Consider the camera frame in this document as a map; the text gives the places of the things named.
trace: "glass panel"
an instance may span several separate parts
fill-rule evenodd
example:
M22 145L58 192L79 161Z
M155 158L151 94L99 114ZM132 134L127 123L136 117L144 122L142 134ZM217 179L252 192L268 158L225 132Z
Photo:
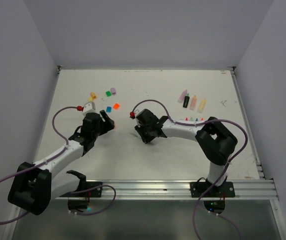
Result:
M91 200L92 211L108 202ZM68 214L67 201L52 201L46 211L20 220L14 240L189 240L196 239L192 226L195 201L119 200L94 216ZM280 240L270 201L227 201L223 215L236 223L245 240ZM209 215L202 207L197 227L205 240L238 240L226 220Z

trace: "yellow block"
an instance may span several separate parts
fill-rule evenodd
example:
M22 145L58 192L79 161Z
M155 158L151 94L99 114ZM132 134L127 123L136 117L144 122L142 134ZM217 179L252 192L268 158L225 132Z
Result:
M91 92L91 97L92 97L92 99L96 99L97 98L97 96L95 95L95 93L94 92Z

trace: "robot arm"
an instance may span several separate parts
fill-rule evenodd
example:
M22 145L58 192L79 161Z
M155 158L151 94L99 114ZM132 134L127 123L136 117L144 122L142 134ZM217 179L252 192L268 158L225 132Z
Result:
M224 170L229 157L234 152L238 143L237 138L221 123L213 122L204 126L184 126L175 124L167 116L160 119L150 110L144 109L136 113L132 118L136 119L135 130L140 135L144 143L151 142L154 138L183 138L198 142L207 159L210 160L207 181L214 183ZM180 123L193 123L190 121L179 121ZM216 183L221 186L227 176L224 175Z
M88 102L82 113L82 126L77 127L69 137L68 146L62 146L40 161L24 162L18 167L19 172L45 163L14 178L7 198L10 203L39 215L46 209L50 200L68 192L85 189L86 176L79 172L71 170L61 177L56 176L70 163L84 156L93 148L98 136L114 129L115 125L104 110L100 111L100 114L95 112L93 102Z

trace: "white wall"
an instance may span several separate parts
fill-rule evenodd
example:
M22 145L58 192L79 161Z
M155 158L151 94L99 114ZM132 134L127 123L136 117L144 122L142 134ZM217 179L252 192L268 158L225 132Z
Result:
M24 0L57 65L236 66L273 0Z
M257 150L286 218L286 1L275 0L237 66Z
M55 83L56 66L24 2L0 1L0 178L33 160ZM11 184L0 185L0 221L9 216Z

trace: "white tabletop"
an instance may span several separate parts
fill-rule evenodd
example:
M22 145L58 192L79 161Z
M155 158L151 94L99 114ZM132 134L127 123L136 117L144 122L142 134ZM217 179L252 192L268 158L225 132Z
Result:
M116 95L107 97L106 91L116 89ZM178 103L187 89L190 102L197 97L195 110L183 108ZM200 146L180 138L156 138L144 144L134 127L136 121L129 113L136 103L145 99L161 101L174 119L204 118L213 116L228 119L245 128L237 93L231 73L219 70L62 70L51 103L46 126L37 154L40 160L64 144L52 129L53 115L66 106L83 105L90 92L95 92L96 110L120 104L108 113L116 129L100 136L85 156L75 160L65 170L83 173L95 180L191 180L206 177L209 160ZM203 113L197 113L202 99L206 99ZM144 103L159 118L165 115L157 103ZM82 124L83 115L73 109L62 112L55 122L57 129L70 137ZM238 150L244 142L242 132L225 123L238 139ZM259 179L256 161L250 144L233 160L229 167L230 180Z

